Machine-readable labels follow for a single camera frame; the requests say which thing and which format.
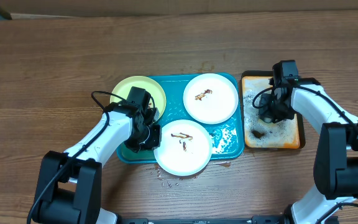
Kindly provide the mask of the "yellow plate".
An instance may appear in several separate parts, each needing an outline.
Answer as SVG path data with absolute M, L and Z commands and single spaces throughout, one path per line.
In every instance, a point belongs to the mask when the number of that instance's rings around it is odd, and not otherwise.
M 158 118 L 160 119 L 167 105 L 167 98 L 161 85 L 149 77 L 133 76 L 120 81 L 114 87 L 112 93 L 126 99 L 133 86 L 143 88 L 151 94 L 159 112 Z

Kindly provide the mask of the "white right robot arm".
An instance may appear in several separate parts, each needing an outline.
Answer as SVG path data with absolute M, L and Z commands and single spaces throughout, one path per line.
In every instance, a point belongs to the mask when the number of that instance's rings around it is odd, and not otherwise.
M 325 223 L 342 207 L 358 207 L 358 117 L 332 100 L 314 78 L 271 78 L 252 105 L 268 123 L 300 114 L 319 134 L 314 185 L 286 212 L 289 223 Z

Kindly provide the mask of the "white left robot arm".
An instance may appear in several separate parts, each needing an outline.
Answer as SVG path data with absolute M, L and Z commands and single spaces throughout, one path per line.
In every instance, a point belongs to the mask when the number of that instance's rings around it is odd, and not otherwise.
M 120 223 L 119 215 L 101 207 L 102 169 L 121 144 L 135 152 L 158 147 L 157 118 L 158 109 L 149 102 L 111 103 L 80 142 L 46 153 L 27 222 Z

